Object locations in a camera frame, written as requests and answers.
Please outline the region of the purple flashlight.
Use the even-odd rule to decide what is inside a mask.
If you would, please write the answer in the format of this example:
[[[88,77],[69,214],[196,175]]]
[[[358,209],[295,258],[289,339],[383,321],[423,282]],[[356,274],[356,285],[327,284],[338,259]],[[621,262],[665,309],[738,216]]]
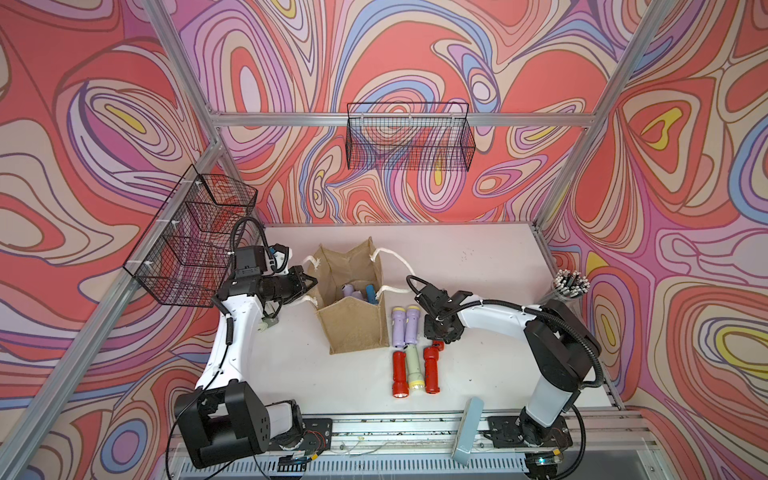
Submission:
[[[406,346],[405,331],[407,325],[406,310],[404,307],[393,307],[391,311],[392,320],[392,345],[395,348],[402,349]]]
[[[416,345],[418,343],[419,323],[421,309],[417,305],[409,305],[406,309],[405,343]]]
[[[362,301],[365,300],[363,293],[355,289],[352,284],[344,284],[342,286],[342,295],[344,298],[352,297]]]

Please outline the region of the burlap tote bag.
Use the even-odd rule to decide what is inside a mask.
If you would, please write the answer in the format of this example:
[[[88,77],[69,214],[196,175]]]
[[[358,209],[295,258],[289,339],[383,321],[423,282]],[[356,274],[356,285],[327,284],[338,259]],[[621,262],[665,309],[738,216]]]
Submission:
[[[380,259],[383,254],[393,256],[403,265],[408,264],[397,252],[376,246],[371,238],[346,252],[321,245],[314,254],[304,259],[309,275],[318,280],[308,296],[315,305],[330,354],[390,346],[385,294],[403,293],[405,290],[385,283]],[[363,293],[365,300],[344,298],[344,284],[352,284]],[[369,284],[377,290],[378,305],[367,301],[365,289]]]

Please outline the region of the blue flashlight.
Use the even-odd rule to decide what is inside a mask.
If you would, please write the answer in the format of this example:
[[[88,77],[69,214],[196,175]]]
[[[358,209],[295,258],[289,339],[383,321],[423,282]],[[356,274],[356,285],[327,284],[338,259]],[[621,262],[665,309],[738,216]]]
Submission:
[[[378,297],[377,297],[377,290],[374,288],[373,284],[369,284],[369,285],[366,286],[365,293],[366,293],[367,301],[370,304],[372,304],[372,305],[378,305],[379,304],[379,300],[378,300]]]

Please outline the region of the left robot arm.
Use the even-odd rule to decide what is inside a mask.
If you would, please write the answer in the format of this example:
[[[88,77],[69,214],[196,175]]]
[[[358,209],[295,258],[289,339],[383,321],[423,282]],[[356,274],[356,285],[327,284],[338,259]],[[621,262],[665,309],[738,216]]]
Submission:
[[[292,450],[306,436],[293,399],[264,404],[246,380],[250,342],[260,325],[277,322],[286,305],[317,284],[291,250],[269,244],[265,228],[251,216],[238,219],[229,235],[232,267],[212,297],[218,330],[193,392],[179,397],[171,429],[179,432],[193,466],[228,465],[272,446]]]

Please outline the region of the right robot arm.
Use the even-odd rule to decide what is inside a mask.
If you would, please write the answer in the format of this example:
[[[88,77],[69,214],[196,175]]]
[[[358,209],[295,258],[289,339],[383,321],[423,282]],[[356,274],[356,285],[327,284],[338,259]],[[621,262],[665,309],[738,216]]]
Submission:
[[[424,333],[430,340],[451,344],[465,330],[480,329],[527,342],[539,379],[515,423],[519,442],[542,446],[581,392],[604,384],[601,346],[564,302],[523,306],[464,290],[450,295],[415,275],[406,283],[426,313]]]

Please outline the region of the small green white device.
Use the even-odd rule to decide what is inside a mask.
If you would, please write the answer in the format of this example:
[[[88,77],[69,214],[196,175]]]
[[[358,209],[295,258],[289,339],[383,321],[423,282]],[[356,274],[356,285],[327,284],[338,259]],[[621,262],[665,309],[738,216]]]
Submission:
[[[265,331],[279,323],[278,318],[264,318],[261,323],[258,325],[259,331]]]

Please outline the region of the green flashlight bottom row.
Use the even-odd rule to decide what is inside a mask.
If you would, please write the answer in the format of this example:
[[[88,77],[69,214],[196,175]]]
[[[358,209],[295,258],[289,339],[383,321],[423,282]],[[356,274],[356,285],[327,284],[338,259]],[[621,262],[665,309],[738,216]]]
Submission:
[[[421,370],[418,347],[415,344],[408,344],[405,348],[405,355],[409,388],[423,390],[425,388],[425,380]]]

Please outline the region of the grey blue bar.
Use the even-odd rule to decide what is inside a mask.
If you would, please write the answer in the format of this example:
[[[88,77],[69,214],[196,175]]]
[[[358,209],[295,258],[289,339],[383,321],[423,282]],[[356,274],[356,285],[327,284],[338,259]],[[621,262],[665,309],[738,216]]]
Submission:
[[[461,466],[469,465],[483,409],[484,401],[478,397],[472,397],[463,411],[451,450],[451,458]]]

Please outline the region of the cup of pens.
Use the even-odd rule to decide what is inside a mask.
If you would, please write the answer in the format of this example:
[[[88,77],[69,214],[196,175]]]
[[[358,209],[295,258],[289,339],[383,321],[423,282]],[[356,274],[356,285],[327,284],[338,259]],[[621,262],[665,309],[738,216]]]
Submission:
[[[586,295],[590,287],[588,278],[578,270],[560,269],[552,281],[552,294],[559,300],[568,301]]]

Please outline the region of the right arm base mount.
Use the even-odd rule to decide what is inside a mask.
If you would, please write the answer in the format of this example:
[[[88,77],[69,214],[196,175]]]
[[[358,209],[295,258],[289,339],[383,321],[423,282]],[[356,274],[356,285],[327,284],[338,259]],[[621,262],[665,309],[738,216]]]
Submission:
[[[491,416],[483,436],[495,448],[533,448],[565,450],[573,439],[565,418],[559,415],[553,424],[544,427],[527,416]]]

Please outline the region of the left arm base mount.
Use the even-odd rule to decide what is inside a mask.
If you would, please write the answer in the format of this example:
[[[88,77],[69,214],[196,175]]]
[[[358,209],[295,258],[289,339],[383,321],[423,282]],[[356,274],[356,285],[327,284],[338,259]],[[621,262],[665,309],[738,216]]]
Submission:
[[[333,420],[330,417],[311,417],[303,420],[301,438],[283,434],[271,441],[268,452],[322,453],[332,446]]]

